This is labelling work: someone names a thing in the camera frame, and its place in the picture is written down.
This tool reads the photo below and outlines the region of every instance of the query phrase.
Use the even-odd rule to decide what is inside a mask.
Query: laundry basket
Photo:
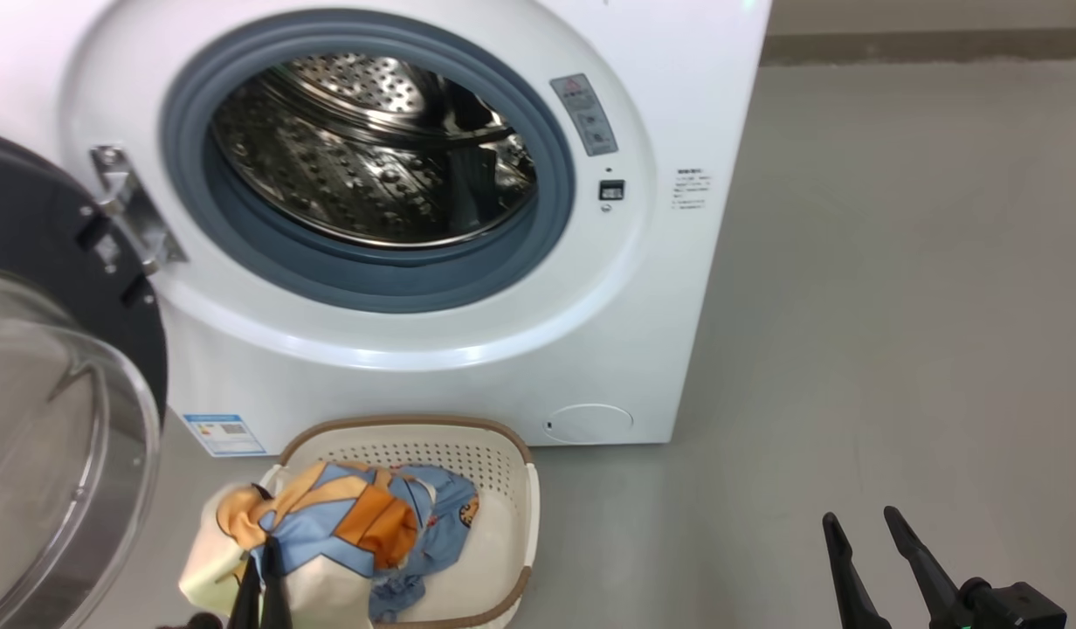
[[[459,560],[425,577],[425,597],[378,629],[499,629],[530,578],[538,545],[538,472],[530,451],[505,426],[448,415],[340,419],[312,427],[285,447],[263,478],[273,492],[317,461],[423,463],[465,475],[480,511]]]

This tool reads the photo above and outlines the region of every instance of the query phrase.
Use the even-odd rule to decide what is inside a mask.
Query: metal hinge
[[[130,240],[142,261],[143,273],[150,275],[167,262],[185,261],[185,252],[161,219],[158,208],[142,190],[123,148],[96,146],[91,148],[91,163],[103,183],[103,196],[95,202]]]

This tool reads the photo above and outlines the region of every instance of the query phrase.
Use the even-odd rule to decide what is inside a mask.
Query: gray floor
[[[196,511],[266,461],[171,423],[88,627],[181,623]],[[925,627],[882,506],[1076,627],[1076,62],[759,76],[672,445],[542,449],[515,627],[835,627],[820,519]]]

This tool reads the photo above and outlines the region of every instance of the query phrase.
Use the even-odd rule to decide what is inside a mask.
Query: gray rubber seal
[[[339,51],[399,57],[481,96],[526,140],[538,195],[483,238],[422,251],[338,242],[269,208],[211,142],[211,116],[231,89],[256,72],[295,57]],[[546,258],[572,208],[568,144],[530,85],[469,41],[385,13],[289,13],[216,41],[172,85],[161,146],[185,208],[236,262],[286,290],[353,310],[427,312],[495,295]]]

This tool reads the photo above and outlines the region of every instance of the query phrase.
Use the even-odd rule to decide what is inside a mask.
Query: blue and white sticker
[[[239,415],[185,415],[185,423],[213,457],[255,457],[267,453]]]

